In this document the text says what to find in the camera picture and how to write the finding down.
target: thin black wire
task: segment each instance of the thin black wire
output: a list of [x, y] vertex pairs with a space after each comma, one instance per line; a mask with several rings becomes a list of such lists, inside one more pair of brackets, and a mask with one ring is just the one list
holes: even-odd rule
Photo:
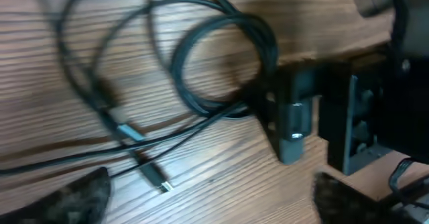
[[[256, 16], [247, 13], [241, 13], [233, 7], [227, 0], [160, 0], [160, 1], [151, 1], [146, 6], [131, 12], [128, 16], [124, 17], [118, 22], [117, 25], [112, 27], [109, 30], [109, 33], [101, 40], [99, 47], [96, 49], [93, 57], [89, 62], [89, 66], [82, 67], [81, 61], [74, 56], [72, 51], [66, 45], [64, 40], [64, 28], [69, 20], [73, 9], [80, 2], [80, 0], [67, 0], [60, 17], [53, 23], [54, 31], [56, 34], [56, 47], [58, 50], [58, 63], [64, 71], [64, 76], [70, 83], [70, 86], [74, 92], [99, 116], [100, 120], [104, 126], [110, 131], [111, 136], [114, 140], [122, 143], [122, 136], [117, 131], [118, 123], [109, 115], [106, 111], [106, 106], [112, 105], [112, 100], [109, 96], [103, 94], [100, 91], [99, 83], [100, 76], [98, 74], [99, 64], [101, 63], [101, 58], [108, 48], [109, 43], [115, 39], [116, 35], [124, 28], [126, 25], [133, 19], [139, 17], [140, 15], [150, 15], [154, 7], [159, 7], [163, 5], [169, 5], [174, 3], [193, 3], [199, 4], [212, 9], [216, 9], [224, 15], [218, 15], [212, 17], [202, 24], [198, 25], [194, 29], [190, 30], [184, 39], [178, 44], [176, 50], [171, 59], [169, 71], [171, 77], [174, 81], [174, 85], [178, 92], [179, 97], [183, 102], [197, 115], [205, 117], [204, 120], [200, 121], [196, 125], [188, 127], [182, 131], [166, 135], [164, 137], [159, 137], [157, 139], [145, 140], [142, 142], [136, 142], [135, 144], [125, 145], [121, 144], [120, 147], [111, 148], [108, 150], [99, 150], [93, 152], [87, 152], [82, 154], [75, 154], [71, 156], [66, 156], [62, 158], [56, 158], [53, 160], [48, 160], [45, 162], [39, 162], [35, 164], [29, 164], [26, 166], [20, 166], [17, 168], [11, 168], [7, 170], [0, 170], [0, 176], [19, 174], [23, 172], [28, 172], [32, 170], [37, 170], [40, 168], [45, 168], [48, 166], [54, 166], [58, 164], [65, 164], [69, 162], [75, 162], [87, 158], [93, 158], [97, 156], [106, 156], [111, 154], [118, 154], [121, 152], [126, 152], [130, 150], [138, 150], [154, 145], [158, 145], [162, 142], [176, 139], [191, 133], [188, 137], [183, 139], [181, 142], [171, 147], [169, 150], [159, 154], [158, 156], [149, 159], [145, 162], [140, 162], [138, 165], [131, 167], [130, 169], [124, 170], [118, 174], [115, 174], [114, 177], [120, 176], [122, 174], [128, 173], [140, 166], [149, 164], [166, 154], [172, 152], [176, 148], [179, 148], [181, 145], [185, 144], [192, 137], [206, 129], [208, 126], [212, 125], [221, 118], [230, 118], [230, 119], [239, 119], [246, 117], [250, 114], [249, 110], [245, 108], [245, 105], [240, 101], [240, 99], [234, 98], [231, 101], [220, 102], [220, 101], [211, 101], [203, 99], [199, 96], [196, 96], [194, 93], [188, 90], [188, 87], [183, 81], [183, 66], [186, 61], [187, 55], [189, 55], [193, 45], [195, 45], [199, 39], [207, 35], [213, 30], [217, 30], [221, 27], [225, 27], [229, 24], [236, 24], [243, 30], [243, 32], [249, 37], [249, 39], [255, 44], [256, 50], [259, 54], [261, 60], [261, 72], [260, 77], [270, 77], [277, 68], [278, 60], [278, 47], [276, 44], [276, 39], [271, 28], [265, 23], [265, 21]], [[150, 29], [150, 35], [152, 42], [156, 42], [155, 39], [155, 29]], [[160, 49], [157, 43], [153, 44], [156, 56], [160, 60], [160, 63], [165, 63], [162, 55], [160, 54]], [[79, 85], [75, 79], [71, 67], [75, 64], [79, 65], [79, 70], [87, 77], [90, 82], [90, 90]]]
[[397, 165], [396, 169], [393, 171], [391, 176], [389, 177], [389, 187], [394, 195], [396, 195], [399, 200], [402, 202], [403, 206], [406, 205], [413, 205], [415, 207], [420, 207], [423, 209], [429, 210], [429, 205], [424, 203], [418, 203], [416, 201], [410, 201], [408, 200], [399, 190], [397, 183], [399, 178], [402, 176], [402, 174], [405, 173], [405, 171], [414, 163], [419, 162], [413, 158], [405, 158], [401, 160], [401, 162]]

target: wooden table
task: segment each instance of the wooden table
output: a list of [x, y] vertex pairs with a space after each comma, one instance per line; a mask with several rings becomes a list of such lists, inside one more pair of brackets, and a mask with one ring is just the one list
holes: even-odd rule
[[[50, 2], [58, 12], [64, 0]], [[84, 0], [68, 24], [70, 47], [87, 59], [107, 29], [144, 2]], [[362, 48], [389, 37], [391, 16], [362, 19], [353, 0], [231, 2], [269, 22], [282, 61]], [[115, 146], [64, 80], [50, 27], [36, 0], [0, 0], [0, 11], [0, 168]], [[189, 4], [158, 9], [157, 30], [165, 54], [187, 29], [213, 14]], [[190, 114], [154, 58], [144, 25], [142, 17], [121, 32], [103, 58], [102, 74], [122, 94], [133, 122], [155, 137], [189, 123]], [[203, 95], [222, 97], [237, 89], [237, 82], [250, 79], [258, 64], [252, 44], [228, 27], [193, 50], [186, 80]], [[325, 149], [323, 140], [308, 137], [305, 156], [284, 166], [253, 117], [220, 121], [158, 161], [173, 192], [160, 194], [137, 172], [115, 180], [107, 223], [315, 223], [310, 192], [312, 175], [319, 170], [344, 178], [375, 199], [389, 193], [387, 177], [401, 155], [390, 154], [345, 178], [326, 166]], [[2, 178], [0, 210], [22, 207], [97, 166], [114, 173], [132, 164], [120, 154]], [[426, 172], [417, 166], [404, 183]]]

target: wood grain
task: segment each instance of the wood grain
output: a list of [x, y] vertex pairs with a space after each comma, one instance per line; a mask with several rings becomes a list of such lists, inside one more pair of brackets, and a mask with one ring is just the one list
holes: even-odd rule
[[[391, 16], [362, 19], [353, 0], [230, 1], [268, 21], [282, 61], [362, 48], [389, 36]], [[64, 0], [50, 2], [55, 16]], [[70, 47], [87, 60], [107, 30], [144, 2], [84, 0], [68, 24]], [[0, 9], [0, 168], [114, 146], [64, 81], [50, 27], [36, 0], [0, 0]], [[186, 30], [216, 13], [189, 4], [157, 9], [158, 38], [166, 56]], [[250, 79], [258, 64], [251, 43], [237, 28], [228, 27], [195, 47], [186, 80], [202, 95], [225, 97], [238, 82]], [[102, 74], [119, 89], [133, 122], [150, 137], [190, 123], [187, 108], [151, 51], [143, 17], [111, 43]], [[386, 156], [345, 178], [325, 165], [325, 149], [324, 141], [309, 137], [302, 160], [284, 166], [254, 118], [220, 121], [158, 162], [175, 191], [159, 194], [136, 172], [115, 180], [106, 223], [316, 223], [310, 190], [312, 175], [319, 170], [344, 178], [375, 199], [389, 192], [387, 177], [401, 155]], [[97, 166], [114, 173], [132, 164], [120, 154], [2, 178], [0, 211], [22, 207]], [[417, 166], [405, 179], [426, 172]]]

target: black cable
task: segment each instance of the black cable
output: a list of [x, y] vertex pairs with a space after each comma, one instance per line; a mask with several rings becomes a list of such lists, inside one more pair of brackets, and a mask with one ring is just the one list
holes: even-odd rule
[[[169, 5], [173, 3], [194, 3], [216, 9], [224, 15], [214, 16], [205, 22], [201, 23], [194, 29], [190, 30], [188, 34], [180, 41], [169, 64], [169, 71], [174, 82], [174, 85], [177, 90], [178, 96], [183, 100], [183, 102], [188, 106], [195, 114], [205, 117], [206, 119], [201, 122], [188, 127], [177, 133], [172, 133], [164, 137], [159, 137], [157, 139], [144, 140], [144, 141], [135, 141], [135, 144], [125, 145], [122, 144], [120, 147], [111, 148], [108, 150], [99, 150], [93, 152], [87, 152], [82, 154], [75, 154], [71, 156], [66, 156], [62, 158], [57, 158], [54, 160], [48, 160], [45, 162], [39, 162], [35, 164], [29, 164], [27, 166], [20, 166], [17, 168], [11, 168], [8, 170], [0, 170], [1, 175], [10, 175], [18, 174], [22, 172], [27, 172], [31, 170], [37, 170], [39, 168], [44, 168], [48, 166], [54, 166], [58, 164], [65, 164], [69, 162], [79, 161], [87, 158], [97, 157], [97, 156], [106, 156], [111, 154], [118, 154], [120, 152], [126, 152], [129, 150], [138, 150], [150, 146], [160, 144], [162, 142], [176, 139], [190, 134], [184, 140], [171, 147], [169, 150], [161, 153], [160, 155], [149, 159], [145, 162], [140, 162], [137, 166], [134, 166], [128, 170], [124, 170], [114, 176], [119, 176], [125, 174], [129, 171], [132, 171], [140, 166], [145, 166], [146, 164], [152, 163], [180, 147], [196, 134], [200, 133], [202, 130], [207, 128], [209, 125], [215, 123], [221, 118], [230, 118], [230, 119], [240, 119], [246, 117], [250, 114], [249, 110], [244, 106], [244, 104], [238, 98], [234, 98], [231, 101], [220, 102], [203, 99], [192, 93], [183, 80], [183, 66], [186, 61], [187, 56], [189, 55], [193, 45], [199, 41], [202, 37], [207, 35], [213, 30], [217, 30], [226, 25], [236, 24], [239, 28], [247, 35], [247, 37], [255, 44], [255, 48], [259, 54], [259, 59], [261, 60], [261, 70], [258, 77], [269, 78], [277, 69], [278, 61], [278, 47], [274, 33], [271, 28], [265, 23], [265, 21], [256, 16], [248, 13], [241, 13], [233, 7], [231, 3], [227, 0], [160, 0], [149, 2], [146, 6], [131, 12], [128, 16], [124, 17], [118, 22], [118, 24], [112, 27], [109, 30], [109, 33], [101, 40], [99, 47], [96, 49], [93, 57], [89, 62], [89, 66], [83, 66], [79, 62], [77, 57], [73, 56], [72, 51], [66, 45], [64, 40], [64, 28], [68, 19], [76, 7], [77, 3], [80, 0], [67, 0], [64, 9], [61, 12], [59, 19], [54, 24], [54, 29], [56, 33], [56, 47], [58, 51], [58, 63], [64, 71], [64, 76], [70, 83], [70, 86], [74, 92], [99, 116], [101, 122], [111, 133], [112, 138], [119, 143], [122, 142], [122, 136], [118, 132], [118, 123], [115, 118], [109, 113], [111, 107], [114, 107], [115, 101], [110, 98], [108, 94], [105, 94], [101, 90], [101, 78], [97, 73], [99, 64], [101, 63], [101, 57], [104, 54], [105, 50], [108, 48], [109, 43], [115, 39], [115, 36], [133, 19], [139, 17], [140, 15], [148, 15], [151, 13], [154, 7], [159, 7], [163, 5]], [[156, 44], [155, 35], [156, 32], [152, 28], [150, 30], [151, 40], [155, 42], [153, 44], [156, 56], [162, 64], [162, 57], [160, 54], [160, 49]], [[73, 64], [79, 64], [78, 69], [82, 70], [82, 73], [87, 77], [90, 83], [90, 89], [79, 85], [75, 79], [71, 67]]]
[[397, 183], [399, 178], [402, 176], [402, 174], [405, 173], [405, 171], [414, 163], [419, 162], [416, 159], [413, 158], [405, 158], [401, 160], [401, 162], [397, 165], [396, 169], [393, 171], [391, 176], [389, 177], [389, 187], [394, 195], [398, 197], [398, 199], [402, 202], [403, 206], [406, 205], [413, 205], [415, 207], [420, 207], [423, 209], [429, 210], [429, 205], [424, 203], [418, 203], [415, 201], [408, 200], [399, 190]]

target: wooden surface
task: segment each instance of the wooden surface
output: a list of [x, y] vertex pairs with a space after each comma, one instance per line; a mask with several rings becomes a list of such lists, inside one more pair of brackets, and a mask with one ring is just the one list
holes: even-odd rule
[[[64, 2], [50, 1], [54, 11]], [[144, 1], [84, 0], [68, 24], [70, 47], [89, 57], [107, 29]], [[231, 2], [269, 22], [283, 61], [361, 48], [389, 36], [391, 17], [362, 19], [353, 0]], [[189, 27], [213, 14], [188, 4], [158, 9], [157, 29], [165, 53]], [[138, 19], [121, 32], [103, 58], [102, 72], [123, 94], [133, 122], [155, 137], [190, 121], [151, 52], [144, 23], [144, 18]], [[251, 78], [257, 66], [252, 45], [228, 27], [194, 49], [186, 79], [203, 95], [223, 97], [237, 88], [237, 82]], [[106, 135], [64, 81], [52, 33], [36, 0], [0, 0], [0, 168], [115, 146]], [[115, 180], [106, 223], [316, 223], [312, 175], [325, 170], [344, 178], [325, 165], [325, 149], [324, 141], [308, 137], [305, 156], [284, 166], [254, 118], [220, 121], [158, 162], [173, 192], [159, 194], [136, 172]], [[400, 158], [390, 154], [345, 180], [378, 199], [389, 192], [387, 176]], [[1, 178], [0, 211], [22, 207], [98, 165], [114, 173], [132, 163], [121, 154]], [[417, 166], [404, 183], [425, 172]]]

